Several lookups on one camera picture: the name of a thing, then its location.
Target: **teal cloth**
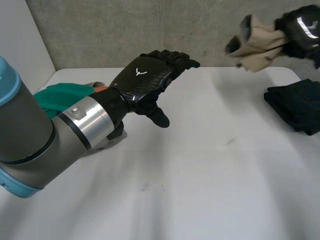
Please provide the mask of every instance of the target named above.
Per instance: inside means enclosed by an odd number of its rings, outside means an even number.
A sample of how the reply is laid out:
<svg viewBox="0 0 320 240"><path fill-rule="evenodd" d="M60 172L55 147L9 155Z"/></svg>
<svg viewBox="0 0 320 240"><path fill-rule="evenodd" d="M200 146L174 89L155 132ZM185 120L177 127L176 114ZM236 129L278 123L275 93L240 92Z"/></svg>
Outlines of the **teal cloth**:
<svg viewBox="0 0 320 240"><path fill-rule="evenodd" d="M58 83L37 92L34 97L48 117L52 119L94 91L92 86Z"/></svg>

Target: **table surface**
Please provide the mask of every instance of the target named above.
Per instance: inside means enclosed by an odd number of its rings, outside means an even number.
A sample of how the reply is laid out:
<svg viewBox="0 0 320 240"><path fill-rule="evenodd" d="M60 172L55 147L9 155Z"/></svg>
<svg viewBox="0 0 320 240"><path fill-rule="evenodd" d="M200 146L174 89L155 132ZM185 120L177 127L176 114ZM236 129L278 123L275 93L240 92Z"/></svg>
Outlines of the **table surface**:
<svg viewBox="0 0 320 240"><path fill-rule="evenodd" d="M120 71L64 69L48 85L109 84ZM183 73L158 101L169 128L128 114L126 139L34 197L0 188L0 239L320 239L320 135L294 132L263 98L299 80L281 67Z"/></svg>

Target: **white logo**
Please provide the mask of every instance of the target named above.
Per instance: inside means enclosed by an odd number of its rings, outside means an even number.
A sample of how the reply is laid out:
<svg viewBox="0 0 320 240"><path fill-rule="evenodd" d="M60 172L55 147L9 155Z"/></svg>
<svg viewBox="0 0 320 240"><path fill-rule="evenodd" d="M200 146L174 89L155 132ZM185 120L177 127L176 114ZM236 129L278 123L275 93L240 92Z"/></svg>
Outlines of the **white logo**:
<svg viewBox="0 0 320 240"><path fill-rule="evenodd" d="M318 36L313 35L310 31L312 29L316 29L317 25L318 25L318 21L314 21L312 23L312 26L306 26L306 24L304 23L304 21L302 20L302 17L298 17L297 19L298 24L300 25L300 27L303 29L303 31L305 32L305 34L311 38L311 39L318 39Z"/></svg>
<svg viewBox="0 0 320 240"><path fill-rule="evenodd" d="M312 26L307 26L307 28L310 30L315 30L317 28L317 25L318 25L318 21L314 21L312 23Z"/></svg>
<svg viewBox="0 0 320 240"><path fill-rule="evenodd" d="M142 74L147 74L147 73L148 73L147 71L145 71L145 72L139 72L139 71L138 71L138 68L135 69L135 72L136 72L136 76L142 75Z"/></svg>

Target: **beige cloth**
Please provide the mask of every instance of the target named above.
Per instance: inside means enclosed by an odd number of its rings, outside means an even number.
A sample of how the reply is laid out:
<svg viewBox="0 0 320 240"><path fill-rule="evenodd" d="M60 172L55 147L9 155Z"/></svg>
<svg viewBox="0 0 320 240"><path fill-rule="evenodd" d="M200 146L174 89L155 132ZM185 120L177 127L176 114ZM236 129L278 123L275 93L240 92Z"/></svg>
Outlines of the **beige cloth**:
<svg viewBox="0 0 320 240"><path fill-rule="evenodd" d="M256 73L269 67L275 58L282 56L282 46L288 41L282 31L275 30L274 26L262 24L253 15L250 18L248 27L250 27L248 40L245 39L245 29L241 26L241 33L229 42L226 47L226 53L230 57L238 58L237 66L243 66ZM238 41L237 44L239 44L238 48L233 52L229 52L228 46L234 44L233 42L236 40Z"/></svg>

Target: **concrete wall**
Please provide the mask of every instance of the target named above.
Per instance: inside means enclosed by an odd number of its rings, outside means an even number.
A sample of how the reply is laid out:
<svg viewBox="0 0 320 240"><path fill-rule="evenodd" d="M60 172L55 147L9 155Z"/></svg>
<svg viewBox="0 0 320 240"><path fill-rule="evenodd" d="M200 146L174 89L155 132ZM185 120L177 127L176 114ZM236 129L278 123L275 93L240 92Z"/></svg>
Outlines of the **concrete wall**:
<svg viewBox="0 0 320 240"><path fill-rule="evenodd" d="M124 67L140 53L183 51L204 67L234 66L224 47L239 22L256 14L267 24L320 0L26 0L57 70ZM274 66L320 80L308 60Z"/></svg>

